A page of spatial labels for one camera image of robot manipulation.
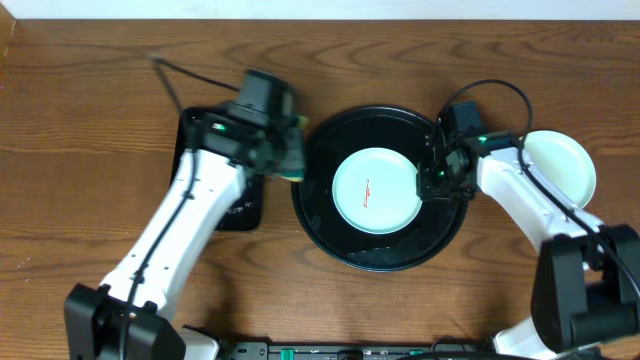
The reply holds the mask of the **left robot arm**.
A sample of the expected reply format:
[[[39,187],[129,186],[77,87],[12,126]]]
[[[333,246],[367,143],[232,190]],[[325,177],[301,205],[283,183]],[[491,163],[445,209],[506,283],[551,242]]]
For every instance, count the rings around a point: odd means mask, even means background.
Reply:
[[[73,359],[214,359],[220,345],[172,320],[186,281],[253,175],[303,177],[305,117],[226,102],[188,108],[177,172],[139,239],[100,285],[64,303]]]

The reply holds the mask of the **green sponge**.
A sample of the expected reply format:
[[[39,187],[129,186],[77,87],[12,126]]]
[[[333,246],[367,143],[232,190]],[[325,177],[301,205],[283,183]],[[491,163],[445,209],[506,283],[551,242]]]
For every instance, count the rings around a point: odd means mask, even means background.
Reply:
[[[279,132],[279,142],[274,149],[273,173],[291,182],[301,182],[306,169],[304,147],[305,116],[293,115]]]

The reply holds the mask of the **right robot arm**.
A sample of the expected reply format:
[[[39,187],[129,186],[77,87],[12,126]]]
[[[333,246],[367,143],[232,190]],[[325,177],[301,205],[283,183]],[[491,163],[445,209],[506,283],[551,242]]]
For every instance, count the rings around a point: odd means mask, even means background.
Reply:
[[[494,199],[538,254],[528,319],[493,338],[502,355],[559,359],[639,332],[639,235],[584,211],[508,133],[458,136],[417,165],[424,200]]]

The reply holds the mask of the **light blue plate top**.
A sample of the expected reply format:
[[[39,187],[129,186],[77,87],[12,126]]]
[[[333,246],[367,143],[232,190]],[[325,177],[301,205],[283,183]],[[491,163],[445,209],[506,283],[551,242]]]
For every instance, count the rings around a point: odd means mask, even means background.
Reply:
[[[385,235],[406,227],[418,215],[417,169],[394,150],[372,147],[348,156],[332,181],[334,205],[352,227]]]

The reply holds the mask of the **light blue plate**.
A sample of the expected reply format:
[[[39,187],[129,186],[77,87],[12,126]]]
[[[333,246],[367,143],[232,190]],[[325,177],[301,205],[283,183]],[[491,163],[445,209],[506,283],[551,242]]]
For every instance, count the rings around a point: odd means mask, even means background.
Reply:
[[[406,227],[418,215],[417,169],[394,150],[372,147],[348,156],[332,181],[334,205],[352,227],[385,235]]]
[[[538,130],[527,135],[525,150],[540,171],[577,206],[584,208],[591,201],[596,169],[576,140],[560,132]]]

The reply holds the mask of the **light blue plate bottom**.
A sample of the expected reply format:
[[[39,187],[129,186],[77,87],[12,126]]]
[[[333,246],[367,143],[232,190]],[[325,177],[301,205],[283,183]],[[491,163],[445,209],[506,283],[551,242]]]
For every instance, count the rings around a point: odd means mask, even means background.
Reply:
[[[527,135],[525,150],[540,171],[577,206],[584,208],[591,201],[596,169],[576,140],[560,132],[538,130]]]

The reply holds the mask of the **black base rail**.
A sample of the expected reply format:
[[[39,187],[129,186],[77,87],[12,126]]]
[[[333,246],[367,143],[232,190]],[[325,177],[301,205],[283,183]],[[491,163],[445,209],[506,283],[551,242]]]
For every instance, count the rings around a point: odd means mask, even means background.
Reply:
[[[384,360],[428,354],[434,359],[494,359],[495,350],[483,343],[455,338],[432,344],[331,344],[221,341],[215,360]]]

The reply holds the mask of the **black rectangular tray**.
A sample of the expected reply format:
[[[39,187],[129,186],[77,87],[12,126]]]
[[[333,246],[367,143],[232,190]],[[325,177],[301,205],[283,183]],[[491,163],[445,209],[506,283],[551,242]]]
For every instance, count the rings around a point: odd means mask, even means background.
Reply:
[[[169,183],[172,183],[185,150],[185,135],[178,126],[173,155],[172,171]],[[252,175],[246,178],[245,191],[242,196],[227,210],[218,223],[217,231],[248,232],[256,230],[261,222],[264,198],[263,175]]]

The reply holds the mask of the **black round tray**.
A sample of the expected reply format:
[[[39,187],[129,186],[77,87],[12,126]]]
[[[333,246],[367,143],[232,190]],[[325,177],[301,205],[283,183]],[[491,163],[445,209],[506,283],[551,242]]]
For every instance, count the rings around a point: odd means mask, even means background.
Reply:
[[[449,245],[466,215],[465,202],[420,202],[408,224],[377,235],[350,225],[339,214],[331,189],[339,165],[359,150],[387,148],[416,165],[431,152],[427,137],[433,128],[421,114],[380,105],[346,110],[310,135],[305,178],[292,185],[292,199],[301,225],[319,248],[361,270],[393,272],[418,266]]]

